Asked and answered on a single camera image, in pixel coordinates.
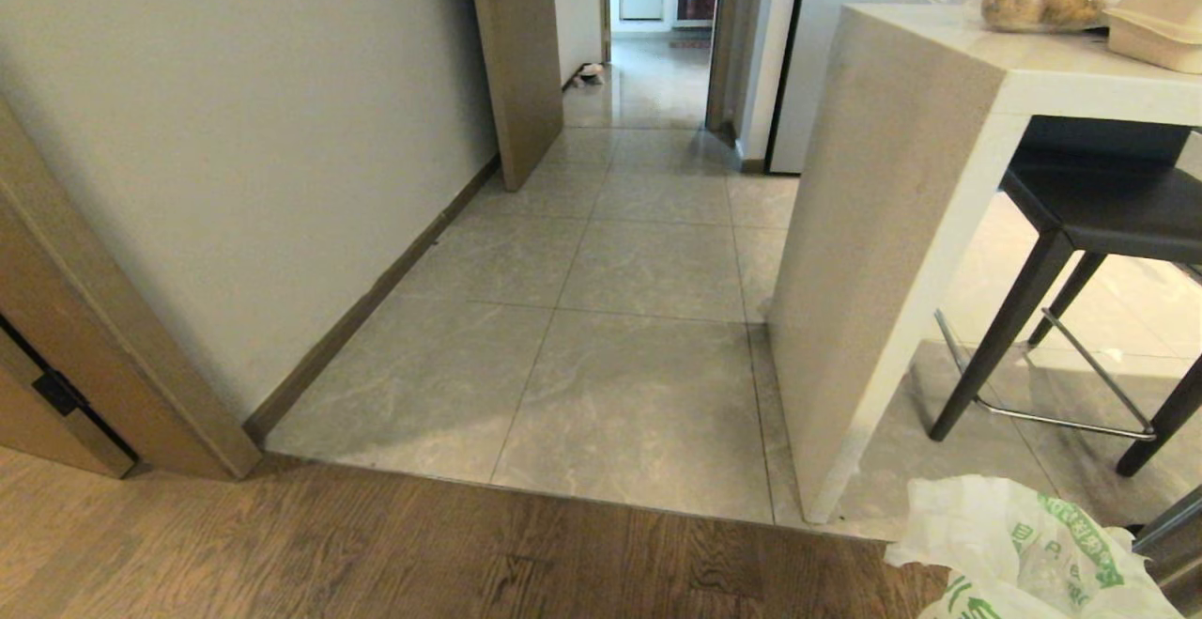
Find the gray marble tile floor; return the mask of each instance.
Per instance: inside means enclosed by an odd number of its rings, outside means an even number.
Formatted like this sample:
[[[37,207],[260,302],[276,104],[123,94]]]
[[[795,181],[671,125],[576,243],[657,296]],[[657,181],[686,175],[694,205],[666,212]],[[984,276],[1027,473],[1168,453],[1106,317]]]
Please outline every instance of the gray marble tile floor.
[[[656,49],[615,58],[620,89],[567,93],[570,127],[524,190],[481,191],[268,450],[885,540],[900,536],[915,477],[1006,476],[1106,525],[1147,520],[1202,482],[1202,418],[1133,480],[1112,470],[1121,441],[978,410],[929,441],[957,380],[932,320],[834,519],[805,523],[793,470],[805,457],[790,444],[764,326],[798,181],[737,173],[700,118],[674,115],[680,91],[650,84],[672,71]],[[998,196],[944,302],[966,346],[1030,243]],[[1108,260],[1066,319],[1149,412],[1202,350],[1202,288],[1146,260]],[[1121,422],[1065,346],[1017,346],[986,395]]]

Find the wooden floor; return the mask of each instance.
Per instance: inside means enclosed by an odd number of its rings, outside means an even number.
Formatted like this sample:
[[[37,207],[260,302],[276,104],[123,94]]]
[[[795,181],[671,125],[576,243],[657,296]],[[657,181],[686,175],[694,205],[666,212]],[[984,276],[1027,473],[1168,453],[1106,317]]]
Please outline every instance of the wooden floor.
[[[883,544],[269,457],[123,482],[0,448],[0,617],[912,618]]]

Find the bar stool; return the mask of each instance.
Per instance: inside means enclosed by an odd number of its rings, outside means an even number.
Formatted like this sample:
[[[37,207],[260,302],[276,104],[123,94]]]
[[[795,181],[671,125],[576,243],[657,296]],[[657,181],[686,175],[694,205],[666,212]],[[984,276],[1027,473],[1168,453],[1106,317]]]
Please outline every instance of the bar stool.
[[[998,415],[1137,440],[1117,468],[1120,475],[1133,476],[1202,406],[1200,359],[1149,423],[1112,376],[1090,357],[1085,346],[1060,323],[1060,315],[1069,309],[1107,255],[1202,263],[1202,183],[1176,168],[1190,131],[1190,127],[1165,124],[1031,119],[1006,171],[1002,188],[1039,231],[1039,242],[966,365],[942,315],[936,315],[962,367],[962,376],[932,427],[932,440],[947,438],[962,413],[976,403]],[[1084,251],[1084,255],[1052,306],[1045,308],[1043,320],[1031,333],[1029,344],[1039,345],[1052,328],[1064,332],[1142,423],[1141,430],[1002,409],[978,397],[981,387],[1073,251]]]

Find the door hinge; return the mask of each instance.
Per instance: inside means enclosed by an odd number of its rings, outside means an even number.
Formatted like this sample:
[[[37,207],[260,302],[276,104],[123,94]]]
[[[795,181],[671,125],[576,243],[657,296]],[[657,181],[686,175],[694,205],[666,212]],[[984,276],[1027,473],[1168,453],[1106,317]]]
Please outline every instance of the door hinge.
[[[42,398],[63,417],[88,407],[88,399],[58,370],[46,370],[35,380],[34,389],[42,393]]]

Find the open door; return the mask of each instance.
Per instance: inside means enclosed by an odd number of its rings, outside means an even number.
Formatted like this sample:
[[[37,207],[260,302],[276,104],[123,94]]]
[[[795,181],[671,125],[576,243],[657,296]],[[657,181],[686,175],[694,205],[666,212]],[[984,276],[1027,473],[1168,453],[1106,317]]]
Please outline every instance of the open door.
[[[121,477],[133,459],[97,423],[65,376],[0,316],[0,446]]]
[[[564,127],[555,0],[476,0],[505,188],[530,177]]]

